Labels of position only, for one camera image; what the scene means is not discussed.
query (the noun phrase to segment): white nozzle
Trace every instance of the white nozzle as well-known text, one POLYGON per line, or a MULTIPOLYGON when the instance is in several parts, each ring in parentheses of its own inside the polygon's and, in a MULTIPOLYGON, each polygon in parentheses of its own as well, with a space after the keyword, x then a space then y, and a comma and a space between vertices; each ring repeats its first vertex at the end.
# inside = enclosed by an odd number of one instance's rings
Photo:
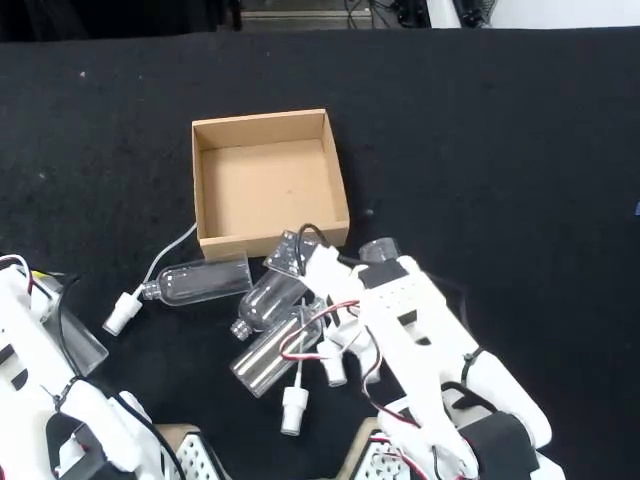
POLYGON ((124 292, 113 307, 113 312, 102 325, 107 332, 117 337, 124 326, 129 323, 133 317, 142 308, 142 303, 136 297, 124 292))
POLYGON ((282 396, 284 410, 282 412, 280 433, 295 437, 300 435, 302 414, 307 408, 308 399, 309 392, 304 388, 287 387, 284 389, 284 395, 282 396))
POLYGON ((327 372, 329 386, 339 387, 347 383, 347 375, 344 373, 340 347, 332 341, 325 340, 320 342, 316 348, 318 349, 318 353, 323 357, 331 357, 329 360, 322 360, 324 370, 327 372))

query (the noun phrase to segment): robotic hand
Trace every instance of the robotic hand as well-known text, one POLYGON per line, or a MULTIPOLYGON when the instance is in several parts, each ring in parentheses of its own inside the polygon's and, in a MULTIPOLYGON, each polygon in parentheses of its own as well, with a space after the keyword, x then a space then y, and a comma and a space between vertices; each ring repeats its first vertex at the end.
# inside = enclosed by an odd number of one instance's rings
MULTIPOLYGON (((305 270, 301 280, 327 304, 359 301, 332 313, 323 344, 338 351, 350 344, 366 372, 365 392, 372 372, 387 362, 406 396, 377 406, 379 424, 421 478, 564 480, 562 469, 537 452, 551 441, 544 413, 448 310, 415 260, 352 269, 335 248, 318 245, 305 270)), ((341 358, 326 351, 319 348, 331 381, 341 358)))
POLYGON ((0 359, 0 473, 8 479, 64 479, 67 473, 68 478, 87 478, 78 477, 74 469, 95 452, 75 435, 60 448, 60 464, 55 475, 52 471, 45 431, 59 411, 88 427, 97 440, 99 458, 106 458, 109 468, 132 475, 124 478, 174 478, 173 469, 163 472, 159 441, 131 416, 129 409, 147 418, 133 395, 120 394, 128 405, 125 409, 72 370, 40 321, 43 310, 36 304, 50 314, 53 300, 43 297, 44 290, 34 289, 33 283, 31 272, 24 269, 0 270, 0 327, 8 343, 0 359), (12 382, 19 371, 28 375, 23 385, 12 382))

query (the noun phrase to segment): black carpet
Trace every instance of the black carpet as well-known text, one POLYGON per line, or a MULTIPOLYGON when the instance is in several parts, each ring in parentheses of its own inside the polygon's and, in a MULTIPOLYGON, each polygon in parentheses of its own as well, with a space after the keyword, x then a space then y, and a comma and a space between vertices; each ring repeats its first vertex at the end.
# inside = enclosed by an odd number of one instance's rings
MULTIPOLYGON (((639 48, 633 29, 0 45, 0 250, 83 274, 70 304, 111 352, 99 377, 156 422, 199 425, 234 478, 332 476, 373 411, 357 382, 329 389, 313 365, 302 435, 282 437, 281 389, 257 401, 228 368, 244 348, 228 332, 237 300, 148 304, 117 340, 100 329, 193 221, 191 120, 326 107, 348 250, 393 235, 466 285, 474 333, 551 421, 548 455, 572 479, 627 478, 639 48)), ((192 239, 167 264, 198 252, 192 239)))

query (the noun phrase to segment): cardboard box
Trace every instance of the cardboard box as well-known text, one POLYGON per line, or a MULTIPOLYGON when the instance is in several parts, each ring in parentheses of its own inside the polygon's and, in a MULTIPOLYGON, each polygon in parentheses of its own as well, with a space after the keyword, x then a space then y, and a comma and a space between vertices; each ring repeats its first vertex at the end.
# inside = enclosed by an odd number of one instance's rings
POLYGON ((349 211, 325 110, 196 121, 192 137, 205 258, 268 255, 283 230, 306 222, 344 244, 349 211))

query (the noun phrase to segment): white wall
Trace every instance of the white wall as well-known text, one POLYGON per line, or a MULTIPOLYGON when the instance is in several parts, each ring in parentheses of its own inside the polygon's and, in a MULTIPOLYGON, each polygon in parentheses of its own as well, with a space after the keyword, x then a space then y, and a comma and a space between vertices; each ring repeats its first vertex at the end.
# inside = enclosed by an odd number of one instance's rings
POLYGON ((494 28, 583 28, 640 25, 640 0, 498 0, 494 28))

